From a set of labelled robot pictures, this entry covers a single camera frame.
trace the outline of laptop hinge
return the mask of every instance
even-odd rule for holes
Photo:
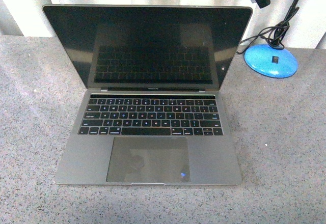
[[[193,88],[186,88],[186,89],[178,89],[178,88],[101,88],[101,92],[108,92],[108,91],[167,91],[167,92],[199,92],[205,93],[205,89],[193,89]]]

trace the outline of black screen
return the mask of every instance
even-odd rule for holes
[[[250,8],[44,6],[87,88],[219,89]]]

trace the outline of black cable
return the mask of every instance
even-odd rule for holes
[[[282,50],[284,49],[284,44],[282,43],[282,40],[290,28],[290,23],[289,21],[294,17],[294,15],[298,12],[299,7],[295,8],[292,13],[288,15],[288,18],[279,22],[275,26],[270,26],[262,29],[257,35],[249,37],[247,39],[244,39],[240,42],[246,42],[252,39],[252,41],[248,44],[248,46],[242,51],[242,52],[236,52],[237,54],[243,54],[244,52],[247,51],[249,47],[253,45],[253,43],[260,37],[264,39],[267,44],[274,49]]]

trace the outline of space bar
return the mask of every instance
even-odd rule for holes
[[[122,135],[171,135],[170,128],[124,127]]]

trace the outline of silver laptop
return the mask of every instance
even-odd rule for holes
[[[219,90],[252,9],[43,11],[87,88],[57,184],[241,183]]]

